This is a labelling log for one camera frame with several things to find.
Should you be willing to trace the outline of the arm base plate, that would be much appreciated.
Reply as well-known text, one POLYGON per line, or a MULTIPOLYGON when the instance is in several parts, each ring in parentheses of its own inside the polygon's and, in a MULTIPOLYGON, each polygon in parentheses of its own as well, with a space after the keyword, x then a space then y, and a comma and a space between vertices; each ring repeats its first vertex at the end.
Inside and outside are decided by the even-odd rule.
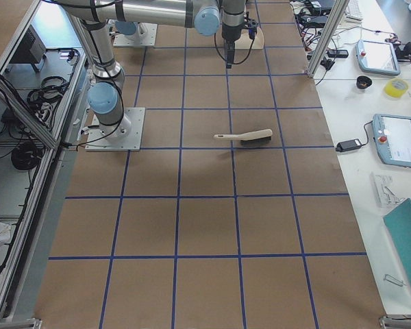
POLYGON ((119 127, 99 124, 97 116, 92 117, 95 129, 89 131, 86 151, 139 151, 145 121, 145 108, 125 108, 119 127))

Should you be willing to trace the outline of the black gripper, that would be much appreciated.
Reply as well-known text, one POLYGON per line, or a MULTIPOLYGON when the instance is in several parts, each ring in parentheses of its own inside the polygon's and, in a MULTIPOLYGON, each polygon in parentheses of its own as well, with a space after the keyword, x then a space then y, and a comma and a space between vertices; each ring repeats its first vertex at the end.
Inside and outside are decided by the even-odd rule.
POLYGON ((235 43, 246 30, 247 38, 254 40, 258 33, 258 23, 249 17, 245 6, 222 6, 222 38, 225 41, 225 66, 232 68, 235 56, 235 43))

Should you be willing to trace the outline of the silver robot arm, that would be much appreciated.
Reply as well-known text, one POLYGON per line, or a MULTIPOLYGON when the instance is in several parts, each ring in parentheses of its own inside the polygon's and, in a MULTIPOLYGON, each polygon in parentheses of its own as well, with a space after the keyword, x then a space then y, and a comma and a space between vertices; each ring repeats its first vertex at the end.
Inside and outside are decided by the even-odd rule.
POLYGON ((136 100, 151 106, 145 132, 181 136, 186 75, 216 75, 236 65, 236 43, 255 35, 244 1, 59 1, 76 22, 96 84, 88 103, 109 138, 130 133, 123 90, 127 50, 142 52, 136 100))

